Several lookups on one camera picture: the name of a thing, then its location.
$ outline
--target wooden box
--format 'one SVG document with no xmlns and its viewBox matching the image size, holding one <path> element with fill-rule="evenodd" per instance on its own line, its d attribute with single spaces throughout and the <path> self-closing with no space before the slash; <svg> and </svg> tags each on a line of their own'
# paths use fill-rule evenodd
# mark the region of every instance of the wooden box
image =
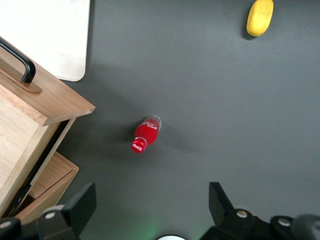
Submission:
<svg viewBox="0 0 320 240">
<path fill-rule="evenodd" d="M 78 168 L 56 149 L 75 119 L 95 109 L 36 62 L 26 61 L 23 53 L 0 38 L 0 217 L 12 215 L 28 193 L 40 206 L 45 200 L 38 199 L 55 186 L 58 201 Z M 32 65 L 35 74 L 30 81 Z M 52 157 L 53 164 L 44 171 Z M 40 177 L 43 171 L 46 176 Z M 33 202 L 32 211 L 36 209 Z"/>
</svg>

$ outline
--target black clamp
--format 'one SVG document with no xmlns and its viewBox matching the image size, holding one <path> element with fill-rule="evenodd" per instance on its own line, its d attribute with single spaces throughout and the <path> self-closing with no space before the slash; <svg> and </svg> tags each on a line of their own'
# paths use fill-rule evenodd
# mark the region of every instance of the black clamp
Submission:
<svg viewBox="0 0 320 240">
<path fill-rule="evenodd" d="M 36 220 L 21 225 L 18 218 L 0 220 L 0 240 L 78 240 L 96 209 L 96 188 L 87 183 L 62 206 L 48 208 Z"/>
<path fill-rule="evenodd" d="M 209 209 L 215 226 L 201 240 L 320 240 L 319 216 L 274 216 L 267 223 L 235 209 L 218 182 L 209 185 Z"/>
</svg>

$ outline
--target white circular object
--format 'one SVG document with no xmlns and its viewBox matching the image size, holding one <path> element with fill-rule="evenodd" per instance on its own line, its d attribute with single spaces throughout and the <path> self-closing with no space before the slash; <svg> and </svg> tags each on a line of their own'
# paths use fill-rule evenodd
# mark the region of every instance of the white circular object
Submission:
<svg viewBox="0 0 320 240">
<path fill-rule="evenodd" d="M 157 240 L 185 240 L 180 236 L 168 235 L 158 238 Z"/>
</svg>

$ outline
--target red bottle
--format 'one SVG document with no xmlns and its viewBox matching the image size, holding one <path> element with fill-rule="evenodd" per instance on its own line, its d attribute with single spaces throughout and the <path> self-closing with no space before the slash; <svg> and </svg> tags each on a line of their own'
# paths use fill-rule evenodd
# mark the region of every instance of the red bottle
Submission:
<svg viewBox="0 0 320 240">
<path fill-rule="evenodd" d="M 147 116 L 135 130 L 132 150 L 138 154 L 146 150 L 147 146 L 156 141 L 160 128 L 161 119 L 158 116 Z"/>
</svg>

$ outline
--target black handle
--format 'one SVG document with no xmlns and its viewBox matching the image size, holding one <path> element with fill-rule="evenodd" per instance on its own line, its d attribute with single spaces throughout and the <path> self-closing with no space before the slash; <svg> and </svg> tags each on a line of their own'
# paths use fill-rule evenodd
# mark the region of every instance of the black handle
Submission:
<svg viewBox="0 0 320 240">
<path fill-rule="evenodd" d="M 22 52 L 0 37 L 0 46 L 15 56 L 25 67 L 25 73 L 21 79 L 23 83 L 29 84 L 34 79 L 36 74 L 36 66 L 34 63 Z"/>
</svg>

